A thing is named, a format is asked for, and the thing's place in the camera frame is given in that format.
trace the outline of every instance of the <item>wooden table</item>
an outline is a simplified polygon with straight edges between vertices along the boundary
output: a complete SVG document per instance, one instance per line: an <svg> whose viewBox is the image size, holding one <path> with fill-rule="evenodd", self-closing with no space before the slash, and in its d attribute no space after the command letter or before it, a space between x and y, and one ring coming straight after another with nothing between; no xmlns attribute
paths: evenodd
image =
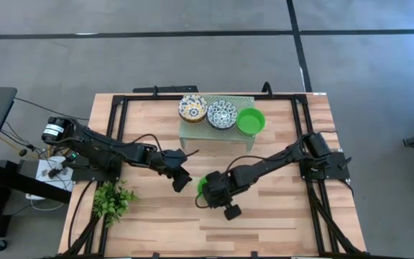
<svg viewBox="0 0 414 259"><path fill-rule="evenodd" d="M92 130L106 134L112 96L96 95L88 124ZM307 94L307 97L314 130L335 130L327 95ZM140 135L153 133L163 149L179 148L177 106L178 101L131 101L123 141L130 142ZM289 101L256 101L255 106L263 111L267 122L257 135L251 155L266 157L295 142L295 123ZM301 107L299 110L305 129ZM114 137L119 114L118 108ZM323 135L331 148L339 148L336 133ZM144 142L155 143L151 139ZM196 186L202 176L212 171L224 171L235 157L244 155L245 144L190 141L187 152L196 149L201 151L183 165L193 181L181 193L175 193L171 180L154 171L123 167L121 178L128 181L127 188L134 190L140 199L130 204L130 212L123 216L121 223L109 229L105 256L151 256L153 252L161 256L249 256L253 250L261 256L317 255L308 196L298 165L281 168L261 178L247 192L235 196L234 203L240 205L242 215L227 221L223 209L195 207ZM236 165L255 162L254 159L243 159ZM71 217L86 184L77 183L73 189L59 253L67 250ZM79 206L72 241L88 223L95 185L93 183L87 190ZM326 186L333 219L355 246L365 250L350 190L339 181L326 181ZM321 228L326 250L330 250L322 219ZM98 249L100 227L96 230L92 251Z"/></svg>

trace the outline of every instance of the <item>artificial plant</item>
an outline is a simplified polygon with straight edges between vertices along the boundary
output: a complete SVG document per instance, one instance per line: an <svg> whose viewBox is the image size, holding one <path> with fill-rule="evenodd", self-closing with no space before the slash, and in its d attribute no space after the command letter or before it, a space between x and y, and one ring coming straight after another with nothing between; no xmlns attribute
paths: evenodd
<svg viewBox="0 0 414 259"><path fill-rule="evenodd" d="M95 192L93 211L98 217L107 215L106 227L119 221L119 218L129 211L129 202L138 199L134 191L124 188L125 183L125 181L120 181L114 185L111 182L105 182Z"/></svg>

